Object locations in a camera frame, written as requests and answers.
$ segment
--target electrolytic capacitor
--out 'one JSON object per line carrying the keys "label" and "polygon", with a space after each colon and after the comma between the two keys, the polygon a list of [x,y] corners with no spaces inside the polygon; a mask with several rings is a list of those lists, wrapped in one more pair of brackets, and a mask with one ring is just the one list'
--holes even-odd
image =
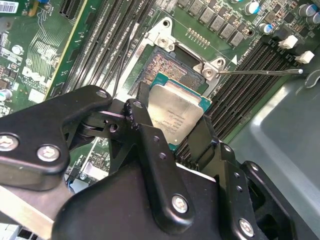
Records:
{"label": "electrolytic capacitor", "polygon": [[266,23],[262,23],[259,25],[259,31],[265,35],[268,35],[272,32],[272,25],[271,24],[266,24]]}
{"label": "electrolytic capacitor", "polygon": [[242,2],[243,0],[230,0],[230,2],[232,3],[232,4],[237,4],[237,3],[240,3],[240,2]]}
{"label": "electrolytic capacitor", "polygon": [[307,17],[306,22],[309,24],[320,24],[320,12],[317,12],[313,16]]}
{"label": "electrolytic capacitor", "polygon": [[12,92],[9,89],[0,90],[0,102],[12,98]]}
{"label": "electrolytic capacitor", "polygon": [[316,14],[317,6],[315,4],[303,4],[299,7],[298,15],[301,17],[311,17]]}
{"label": "electrolytic capacitor", "polygon": [[244,13],[246,15],[252,15],[252,14],[257,14],[259,12],[259,3],[257,1],[252,1],[247,3],[244,6]]}
{"label": "electrolytic capacitor", "polygon": [[14,45],[11,50],[14,54],[18,56],[24,54],[24,49],[20,45]]}

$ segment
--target screw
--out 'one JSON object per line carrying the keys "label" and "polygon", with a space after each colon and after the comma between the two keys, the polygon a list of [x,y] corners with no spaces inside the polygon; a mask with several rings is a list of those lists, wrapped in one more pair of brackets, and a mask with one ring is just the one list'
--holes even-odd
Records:
{"label": "screw", "polygon": [[102,90],[97,91],[96,94],[101,98],[107,98],[107,94]]}
{"label": "screw", "polygon": [[255,170],[256,172],[259,171],[259,168],[257,167],[257,165],[251,163],[251,167],[253,168],[253,170]]}
{"label": "screw", "polygon": [[139,102],[139,101],[134,101],[133,105],[135,105],[137,108],[140,108],[140,109],[143,108],[141,102]]}
{"label": "screw", "polygon": [[9,152],[18,147],[19,141],[15,136],[1,135],[0,136],[0,151]]}
{"label": "screw", "polygon": [[53,162],[60,156],[59,150],[55,146],[42,146],[36,152],[39,159],[45,162]]}
{"label": "screw", "polygon": [[212,69],[210,68],[207,68],[203,71],[203,76],[205,78],[211,78],[213,74],[214,74],[214,71],[212,71]]}
{"label": "screw", "polygon": [[87,175],[85,173],[80,173],[79,178],[81,180],[85,180],[87,178]]}
{"label": "screw", "polygon": [[188,210],[188,204],[186,200],[178,195],[174,195],[172,198],[172,205],[175,210],[177,210],[179,213],[184,214]]}
{"label": "screw", "polygon": [[164,48],[165,49],[166,47],[168,47],[169,42],[168,42],[168,40],[166,38],[161,37],[161,38],[158,39],[158,45],[159,45],[160,48]]}
{"label": "screw", "polygon": [[240,218],[239,224],[240,224],[241,230],[244,232],[245,235],[247,235],[250,238],[254,236],[254,229],[252,228],[251,224],[247,220]]}

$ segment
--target green pcb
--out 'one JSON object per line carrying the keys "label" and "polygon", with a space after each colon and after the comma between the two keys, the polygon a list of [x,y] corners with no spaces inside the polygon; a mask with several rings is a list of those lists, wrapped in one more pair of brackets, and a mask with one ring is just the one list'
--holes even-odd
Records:
{"label": "green pcb", "polygon": [[[67,81],[77,55],[90,34],[95,16],[102,0],[83,0],[77,10],[77,17],[68,20],[60,15],[62,0],[50,0],[39,3],[34,16],[28,16],[32,5],[30,1],[12,0],[19,3],[16,15],[0,13],[0,27],[5,26],[0,38],[0,81],[8,84],[12,98],[0,101],[0,117],[30,107],[45,99],[56,96]],[[164,17],[173,22],[172,36],[210,62],[217,57],[226,60],[225,69],[234,70],[254,49],[262,37],[260,24],[271,24],[273,29],[285,26],[292,31],[308,50],[318,46],[319,25],[309,24],[304,17],[298,16],[299,6],[312,3],[309,0],[261,0],[257,14],[245,15],[244,7],[249,0],[231,3],[229,0],[157,0],[145,22],[147,26],[136,34],[130,47],[130,56],[135,55],[146,31],[150,30]],[[203,21],[205,11],[211,11],[212,17]],[[223,29],[213,30],[213,20],[223,20],[223,28],[230,25],[233,33],[243,36],[234,46],[232,36],[224,35]],[[123,89],[128,91],[137,83],[142,69],[154,51],[146,46],[129,74]],[[223,84],[227,77],[222,77]],[[250,119],[285,82],[282,78],[264,99],[251,111]],[[244,121],[231,135],[236,134],[245,124]],[[71,155],[71,165],[81,168],[84,161],[108,171],[108,142],[97,138],[92,144],[76,149]]]}
{"label": "green pcb", "polygon": [[0,102],[6,109],[2,115],[45,100],[74,25],[60,16],[60,2],[39,5],[33,17],[11,17],[12,26],[1,33],[0,77],[13,95]]}

